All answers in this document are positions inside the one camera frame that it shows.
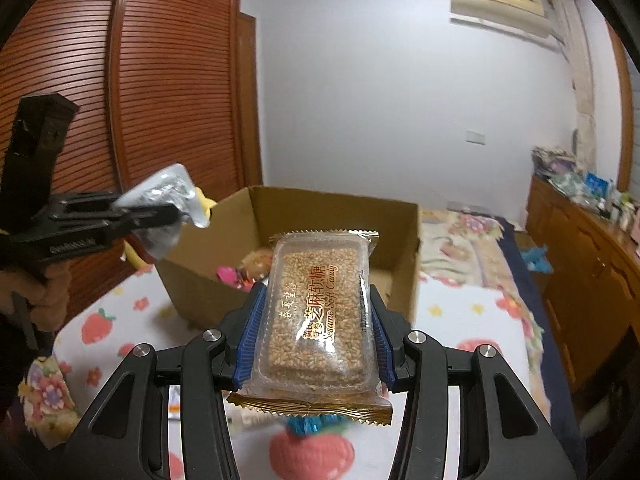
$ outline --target electrical outlet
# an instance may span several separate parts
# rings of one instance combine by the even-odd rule
[[[481,134],[479,132],[473,132],[472,130],[466,131],[466,142],[470,142],[471,144],[486,144],[486,135]]]

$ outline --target silver screw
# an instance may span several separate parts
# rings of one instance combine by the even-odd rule
[[[220,332],[220,330],[218,330],[217,328],[213,328],[211,330],[203,332],[202,337],[204,341],[214,342],[222,337],[222,332]]]
[[[427,341],[427,335],[424,332],[420,332],[419,330],[409,332],[409,335],[407,337],[409,338],[409,341],[411,341],[412,343],[416,343],[417,345]]]
[[[484,357],[495,357],[496,355],[496,350],[493,346],[491,345],[480,345],[480,354],[483,355]]]
[[[144,357],[149,352],[151,352],[151,346],[146,343],[142,343],[142,345],[138,345],[133,349],[133,355],[136,357]]]

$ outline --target louvered wooden door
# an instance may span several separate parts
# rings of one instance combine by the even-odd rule
[[[127,0],[119,97],[132,184],[181,162],[216,200],[242,187],[236,9],[235,0]]]
[[[53,191],[117,190],[105,112],[104,59],[113,0],[38,0],[0,51],[0,157],[18,102],[31,92],[60,92],[81,108],[58,157]],[[122,247],[72,264],[70,313],[130,274]]]
[[[238,0],[37,0],[0,50],[0,157],[20,97],[80,105],[54,192],[127,190],[185,164],[215,199],[242,186]],[[70,316],[132,273],[122,247],[73,263]]]

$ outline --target finger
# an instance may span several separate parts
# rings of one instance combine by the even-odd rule
[[[54,332],[59,329],[66,317],[66,301],[53,306],[37,306],[31,310],[31,322],[41,332]]]
[[[61,276],[49,280],[47,283],[47,291],[38,303],[38,306],[48,306],[56,304],[63,298],[68,298],[69,285],[71,285],[71,274],[62,274]]]
[[[23,270],[6,273],[8,290],[12,290],[26,298],[31,304],[41,302],[47,293],[46,287]]]
[[[44,271],[44,277],[48,280],[53,280],[60,276],[66,276],[69,274],[70,262],[60,262],[58,264],[53,264],[47,267]]]

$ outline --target snack in box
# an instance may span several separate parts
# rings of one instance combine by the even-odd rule
[[[229,402],[390,424],[369,299],[376,232],[290,233],[273,255],[251,378]]]

